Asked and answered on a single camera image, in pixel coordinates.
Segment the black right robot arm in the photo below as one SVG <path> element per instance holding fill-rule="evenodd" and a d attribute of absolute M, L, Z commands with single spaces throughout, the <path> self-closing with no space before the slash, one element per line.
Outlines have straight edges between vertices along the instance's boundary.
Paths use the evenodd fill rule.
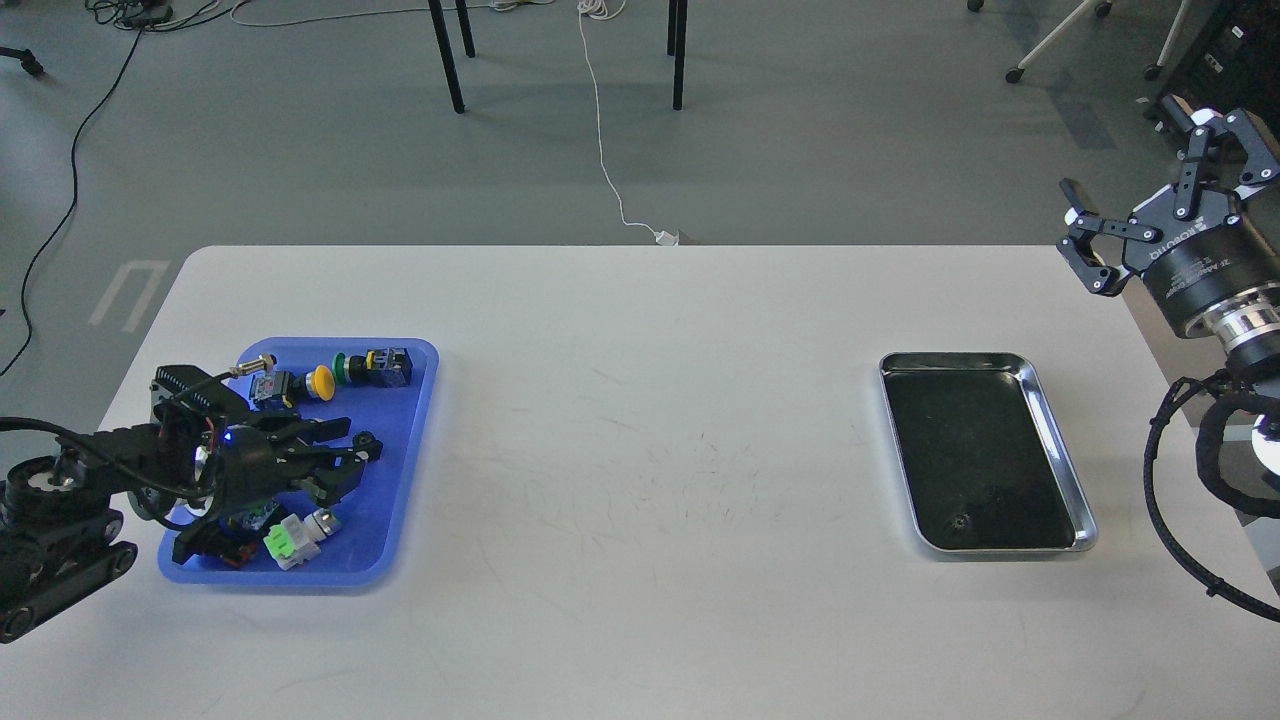
<path fill-rule="evenodd" d="M 1244 108 L 1193 109 L 1176 95 L 1158 105 L 1187 137 L 1176 179 L 1123 219 L 1102 217 L 1074 179 L 1062 179 L 1068 231 L 1057 247 L 1088 292 L 1114 297 L 1138 278 L 1175 336 L 1220 341 L 1224 368 L 1204 379 L 1172 382 L 1151 419 L 1143 451 L 1146 507 L 1160 542 L 1208 596 L 1276 621 L 1275 606 L 1213 574 L 1176 541 L 1155 496 L 1155 462 L 1174 413 L 1208 395 L 1212 405 L 1196 438 L 1201 483 L 1239 512 L 1279 515 L 1276 500 L 1235 488 L 1221 466 L 1228 423 L 1247 413 L 1254 419 L 1254 454 L 1267 468 L 1267 482 L 1277 483 L 1279 260 L 1248 209 L 1249 197 L 1277 183 L 1277 140 Z"/>

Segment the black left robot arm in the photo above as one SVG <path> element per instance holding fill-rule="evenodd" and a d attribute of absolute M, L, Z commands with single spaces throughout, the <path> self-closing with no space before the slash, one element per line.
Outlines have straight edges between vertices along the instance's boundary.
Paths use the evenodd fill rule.
<path fill-rule="evenodd" d="M 134 543 L 120 539 L 124 516 L 113 496 L 132 497 L 140 518 L 168 524 L 180 502 L 201 503 L 195 520 L 175 527 L 172 559 L 197 555 L 250 559 L 244 533 L 223 520 L 278 495 L 302 491 L 329 509 L 353 491 L 365 468 L 381 456 L 372 433 L 353 434 L 351 421 L 307 420 L 291 413 L 187 428 L 161 421 L 72 433 L 46 421 L 6 418 L 6 430 L 46 430 L 60 452 L 13 466 L 3 479 L 3 642 L 12 643 L 131 570 Z"/>

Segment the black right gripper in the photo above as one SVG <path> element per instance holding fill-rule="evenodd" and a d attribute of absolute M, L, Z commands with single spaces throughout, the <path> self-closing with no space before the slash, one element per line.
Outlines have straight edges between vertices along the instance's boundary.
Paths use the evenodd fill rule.
<path fill-rule="evenodd" d="M 1244 108 L 1226 114 L 1192 110 L 1169 95 L 1161 101 L 1187 133 L 1180 176 L 1134 208 L 1132 219 L 1101 217 L 1082 184 L 1062 178 L 1066 234 L 1059 251 L 1085 290 L 1119 296 L 1137 273 L 1172 333 L 1183 340 L 1219 338 L 1228 354 L 1277 351 L 1277 250 L 1245 218 L 1240 200 L 1277 183 L 1279 146 L 1266 122 Z M 1208 169 L 1236 145 L 1244 164 L 1225 190 Z M 1098 236 L 1126 246 L 1120 266 L 1094 250 Z"/>

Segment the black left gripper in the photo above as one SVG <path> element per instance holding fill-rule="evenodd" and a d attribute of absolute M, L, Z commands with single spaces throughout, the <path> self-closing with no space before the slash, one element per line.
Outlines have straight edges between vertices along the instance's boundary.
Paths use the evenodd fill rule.
<path fill-rule="evenodd" d="M 326 442 L 348 436 L 351 419 L 252 415 L 224 432 L 207 459 L 212 492 L 202 516 L 233 512 L 285 492 L 330 509 L 360 486 L 369 460 Z"/>

